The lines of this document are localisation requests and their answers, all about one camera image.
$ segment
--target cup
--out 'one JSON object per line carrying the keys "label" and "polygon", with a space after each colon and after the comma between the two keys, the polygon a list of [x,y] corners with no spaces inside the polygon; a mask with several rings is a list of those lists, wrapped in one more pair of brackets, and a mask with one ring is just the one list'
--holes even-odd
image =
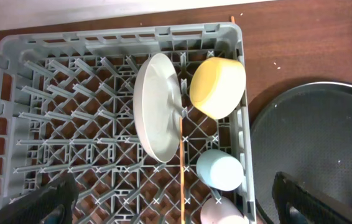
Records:
{"label": "cup", "polygon": [[236,206],[226,197],[221,198],[221,203],[216,203],[214,198],[209,198],[201,208],[202,224],[230,224],[249,223]]}
{"label": "cup", "polygon": [[230,191],[236,189],[243,181],[244,169],[233,156],[210,149],[198,158],[197,175],[210,187]]}
{"label": "cup", "polygon": [[245,68],[237,60],[212,57],[195,71],[190,99],[195,108],[212,119],[229,115],[245,91]]}

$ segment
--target white wall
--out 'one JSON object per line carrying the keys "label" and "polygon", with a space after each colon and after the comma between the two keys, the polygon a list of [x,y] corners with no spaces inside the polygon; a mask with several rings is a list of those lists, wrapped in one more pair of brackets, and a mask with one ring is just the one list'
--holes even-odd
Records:
{"label": "white wall", "polygon": [[0,30],[268,0],[0,0]]}

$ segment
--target yellow bowl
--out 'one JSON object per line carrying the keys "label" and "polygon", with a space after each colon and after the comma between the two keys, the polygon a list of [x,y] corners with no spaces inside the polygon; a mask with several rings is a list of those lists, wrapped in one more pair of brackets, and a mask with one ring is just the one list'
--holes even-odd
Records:
{"label": "yellow bowl", "polygon": [[245,68],[239,61],[212,57],[194,73],[190,99],[202,113],[212,119],[221,119],[237,107],[245,86]]}

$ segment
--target chopstick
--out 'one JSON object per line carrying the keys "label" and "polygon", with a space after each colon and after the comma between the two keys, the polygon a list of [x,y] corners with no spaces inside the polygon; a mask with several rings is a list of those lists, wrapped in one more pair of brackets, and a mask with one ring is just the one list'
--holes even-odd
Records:
{"label": "chopstick", "polygon": [[182,220],[182,224],[185,223],[184,218],[184,146],[183,146],[183,118],[180,117],[180,218]]}

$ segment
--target light blue cup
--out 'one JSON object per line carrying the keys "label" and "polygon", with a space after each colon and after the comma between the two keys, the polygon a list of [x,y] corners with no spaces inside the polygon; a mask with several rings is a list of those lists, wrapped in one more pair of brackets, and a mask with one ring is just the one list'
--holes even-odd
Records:
{"label": "light blue cup", "polygon": [[244,169],[233,156],[217,149],[210,149],[198,158],[197,174],[207,186],[230,191],[241,185]]}

